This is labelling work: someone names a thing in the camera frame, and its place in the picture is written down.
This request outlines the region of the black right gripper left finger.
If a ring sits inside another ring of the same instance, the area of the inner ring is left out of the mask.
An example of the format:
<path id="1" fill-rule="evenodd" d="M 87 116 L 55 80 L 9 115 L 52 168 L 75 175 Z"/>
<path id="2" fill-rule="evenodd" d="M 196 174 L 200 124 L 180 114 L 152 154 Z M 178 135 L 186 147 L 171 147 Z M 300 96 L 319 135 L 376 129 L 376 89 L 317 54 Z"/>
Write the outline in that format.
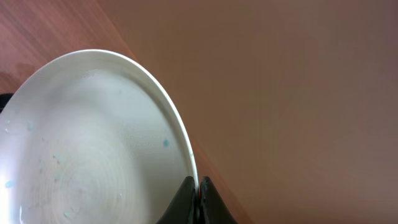
<path id="1" fill-rule="evenodd" d="M 157 224 L 194 224 L 195 200 L 195 181 L 187 176 Z"/>

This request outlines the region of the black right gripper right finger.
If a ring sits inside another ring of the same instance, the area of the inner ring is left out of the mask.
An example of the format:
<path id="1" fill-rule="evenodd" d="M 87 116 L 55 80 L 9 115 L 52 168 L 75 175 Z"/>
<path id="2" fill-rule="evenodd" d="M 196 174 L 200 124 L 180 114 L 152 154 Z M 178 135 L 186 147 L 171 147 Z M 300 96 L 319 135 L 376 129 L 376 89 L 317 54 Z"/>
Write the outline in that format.
<path id="1" fill-rule="evenodd" d="M 199 223 L 238 224 L 209 177 L 200 184 Z"/>

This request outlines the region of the white plate blue stain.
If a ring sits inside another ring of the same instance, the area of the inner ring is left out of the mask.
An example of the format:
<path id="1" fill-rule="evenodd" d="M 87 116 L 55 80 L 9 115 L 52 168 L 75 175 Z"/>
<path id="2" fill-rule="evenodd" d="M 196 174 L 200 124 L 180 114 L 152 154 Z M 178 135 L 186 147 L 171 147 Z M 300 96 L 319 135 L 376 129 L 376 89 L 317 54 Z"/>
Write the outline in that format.
<path id="1" fill-rule="evenodd" d="M 1 111 L 2 223 L 155 223 L 197 168 L 182 119 L 132 59 L 79 50 Z"/>

